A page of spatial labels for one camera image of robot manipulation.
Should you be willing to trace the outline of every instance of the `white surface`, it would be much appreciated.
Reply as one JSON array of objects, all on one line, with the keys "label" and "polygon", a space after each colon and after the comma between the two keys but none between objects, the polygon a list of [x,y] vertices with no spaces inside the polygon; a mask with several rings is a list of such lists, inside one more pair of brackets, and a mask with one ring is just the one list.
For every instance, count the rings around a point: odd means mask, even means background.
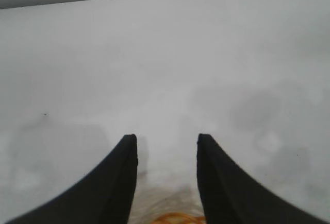
[{"label": "white surface", "polygon": [[140,141],[141,184],[197,196],[200,132],[273,192],[330,219],[329,2],[1,10],[1,221],[71,186],[126,133]]}]

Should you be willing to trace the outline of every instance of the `black plastic part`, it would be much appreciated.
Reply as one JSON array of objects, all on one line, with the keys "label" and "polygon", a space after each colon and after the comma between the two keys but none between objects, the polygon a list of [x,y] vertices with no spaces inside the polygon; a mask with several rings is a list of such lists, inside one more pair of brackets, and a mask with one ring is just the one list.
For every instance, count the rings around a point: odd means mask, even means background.
[{"label": "black plastic part", "polygon": [[197,181],[207,224],[326,224],[275,196],[209,134],[200,134]]},{"label": "black plastic part", "polygon": [[137,165],[136,136],[125,135],[82,180],[7,224],[127,224]]}]

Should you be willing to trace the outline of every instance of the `orange object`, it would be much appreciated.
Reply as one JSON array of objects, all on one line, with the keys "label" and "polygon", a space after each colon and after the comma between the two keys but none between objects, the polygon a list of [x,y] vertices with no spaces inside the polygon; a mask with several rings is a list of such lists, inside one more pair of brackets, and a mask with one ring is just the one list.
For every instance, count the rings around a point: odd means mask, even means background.
[{"label": "orange object", "polygon": [[205,217],[194,217],[184,213],[167,213],[159,216],[151,224],[205,224]]}]

